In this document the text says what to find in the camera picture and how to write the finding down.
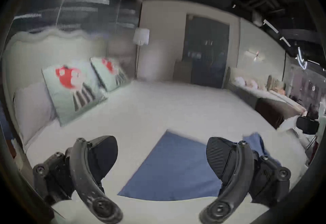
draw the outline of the blue blanket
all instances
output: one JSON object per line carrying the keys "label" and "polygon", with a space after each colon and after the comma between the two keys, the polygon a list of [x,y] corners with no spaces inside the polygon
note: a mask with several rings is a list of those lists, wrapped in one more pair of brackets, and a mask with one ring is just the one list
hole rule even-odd
{"label": "blue blanket", "polygon": [[216,197],[221,184],[206,145],[166,131],[118,195],[151,201]]}

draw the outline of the wall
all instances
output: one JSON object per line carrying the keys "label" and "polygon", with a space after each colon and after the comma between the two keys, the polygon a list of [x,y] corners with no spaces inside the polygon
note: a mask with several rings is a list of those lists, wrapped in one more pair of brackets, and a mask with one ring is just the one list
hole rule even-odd
{"label": "wall", "polygon": [[[258,57],[263,61],[254,60],[254,55],[247,51],[259,51]],[[241,18],[238,68],[245,69],[266,84],[269,75],[282,80],[284,57],[285,50],[273,38]]]}
{"label": "wall", "polygon": [[137,78],[147,81],[172,80],[174,63],[182,59],[187,14],[207,17],[230,26],[226,69],[236,67],[240,32],[238,17],[193,2],[144,0],[140,27],[148,28],[150,36],[149,44],[140,47]]}

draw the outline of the door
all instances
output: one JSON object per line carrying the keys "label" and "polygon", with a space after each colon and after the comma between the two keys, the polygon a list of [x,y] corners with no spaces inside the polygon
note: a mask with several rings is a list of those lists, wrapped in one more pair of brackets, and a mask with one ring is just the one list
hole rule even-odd
{"label": "door", "polygon": [[192,60],[191,83],[221,88],[229,47],[229,25],[187,14],[183,60]]}

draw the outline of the lamp shade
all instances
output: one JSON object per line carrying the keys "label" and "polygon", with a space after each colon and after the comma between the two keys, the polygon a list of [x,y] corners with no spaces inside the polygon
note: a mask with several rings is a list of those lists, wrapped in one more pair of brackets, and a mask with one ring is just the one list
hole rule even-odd
{"label": "lamp shade", "polygon": [[138,46],[148,45],[149,41],[149,29],[144,29],[142,27],[138,27],[135,30],[133,42]]}

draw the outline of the upholstered headboard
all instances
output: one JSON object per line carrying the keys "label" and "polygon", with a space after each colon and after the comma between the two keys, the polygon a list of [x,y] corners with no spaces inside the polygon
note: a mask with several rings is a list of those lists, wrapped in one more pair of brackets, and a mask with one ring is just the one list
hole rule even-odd
{"label": "upholstered headboard", "polygon": [[20,135],[13,98],[17,89],[43,81],[42,68],[71,60],[89,61],[107,55],[104,39],[90,39],[83,31],[65,33],[57,29],[38,34],[18,32],[2,56],[3,88],[11,120]]}

